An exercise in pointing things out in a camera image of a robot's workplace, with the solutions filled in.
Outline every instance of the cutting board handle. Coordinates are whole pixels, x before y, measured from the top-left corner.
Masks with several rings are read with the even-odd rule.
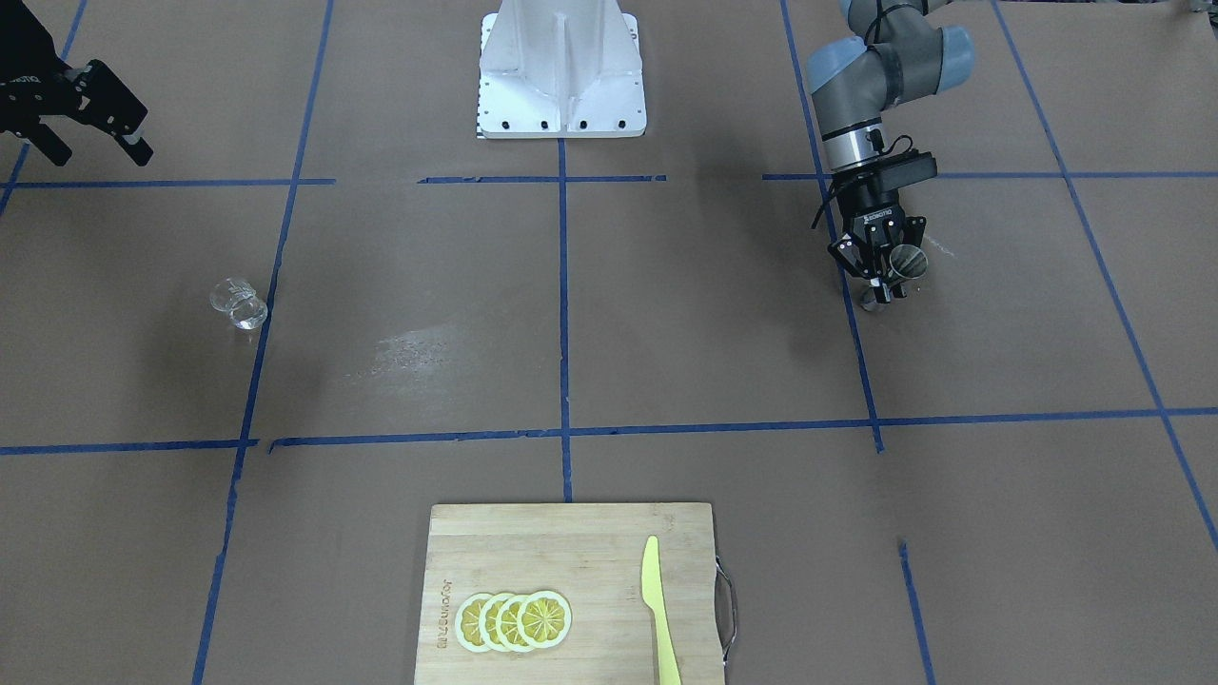
[[[719,585],[719,580],[723,580],[723,585],[727,586],[727,597],[731,601],[730,616],[732,617],[731,633],[723,636],[723,629],[719,626],[719,592],[715,592],[715,624],[719,626],[719,640],[723,646],[723,668],[727,668],[727,655],[732,651],[732,645],[736,644],[736,635],[739,633],[739,620],[736,617],[736,584],[732,583],[732,577],[727,574],[723,569],[723,562],[715,555],[715,584]]]

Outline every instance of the cable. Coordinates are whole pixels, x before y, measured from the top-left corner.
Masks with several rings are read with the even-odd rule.
[[[821,217],[825,215],[825,210],[828,208],[829,202],[837,199],[838,195],[845,191],[847,188],[853,188],[859,184],[859,179],[851,179],[849,183],[842,185],[837,184],[837,180],[829,184],[829,193],[825,196],[821,202],[821,208],[816,210],[816,216],[812,217],[812,225],[808,227],[808,230],[816,230],[816,224],[821,223]]]
[[[901,135],[896,137],[896,140],[893,140],[893,144],[888,146],[888,150],[884,150],[883,152],[881,152],[879,156],[876,157],[876,158],[887,157],[888,155],[892,155],[893,150],[896,149],[896,144],[900,143],[901,140],[905,140],[906,143],[909,143],[909,147],[905,147],[904,150],[900,151],[901,155],[904,155],[904,154],[906,154],[906,152],[909,152],[910,150],[914,149],[914,139],[903,133]],[[833,183],[831,183],[829,184],[829,191],[825,196],[825,200],[821,202],[821,207],[818,210],[816,210],[816,216],[812,217],[812,225],[808,227],[808,230],[816,230],[816,225],[818,223],[821,223],[821,217],[825,216],[825,210],[828,208],[829,202],[832,202],[833,200],[836,200],[838,195],[845,193],[848,189],[854,188],[855,185],[859,185],[862,182],[864,182],[864,178],[855,177],[855,178],[851,178],[849,182],[843,183],[842,185],[838,185],[837,180],[834,180]]]
[[[871,21],[870,26],[867,26],[867,30],[862,32],[862,41],[867,45],[871,45],[871,40],[868,38],[871,37],[872,30],[876,32],[876,43],[879,43],[879,22],[884,21],[884,17],[896,10],[900,10],[901,7],[909,7],[915,11],[917,10],[917,5],[912,5],[910,2],[900,2],[898,5],[893,5],[892,7],[883,9],[882,2],[883,0],[876,0],[876,18]]]
[[[893,144],[888,146],[888,150],[884,150],[883,152],[881,152],[879,156],[881,157],[887,157],[888,155],[892,155],[893,150],[896,149],[896,144],[900,143],[903,139],[906,143],[909,143],[910,146],[906,147],[906,149],[904,149],[904,150],[901,150],[900,154],[904,155],[905,152],[909,152],[910,150],[912,150],[914,149],[914,139],[903,133],[903,134],[898,135],[896,140],[893,140]]]

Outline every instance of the cutting board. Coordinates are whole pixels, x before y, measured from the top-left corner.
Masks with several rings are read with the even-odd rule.
[[[655,630],[642,600],[643,546],[660,541],[682,685],[723,685],[715,626],[710,505],[438,505],[431,509],[415,685],[655,685]],[[476,592],[554,590],[571,603],[555,647],[474,653],[457,608]]]

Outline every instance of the plastic knife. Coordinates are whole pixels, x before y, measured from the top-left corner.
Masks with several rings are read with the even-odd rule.
[[[660,580],[660,540],[652,535],[643,547],[643,602],[655,617],[655,653],[660,662],[660,685],[681,685],[677,656],[669,635],[669,617],[664,609],[664,585]]]

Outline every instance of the clear glass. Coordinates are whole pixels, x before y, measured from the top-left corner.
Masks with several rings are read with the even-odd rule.
[[[225,278],[212,288],[212,307],[227,314],[233,325],[253,330],[267,321],[267,305],[244,278]]]

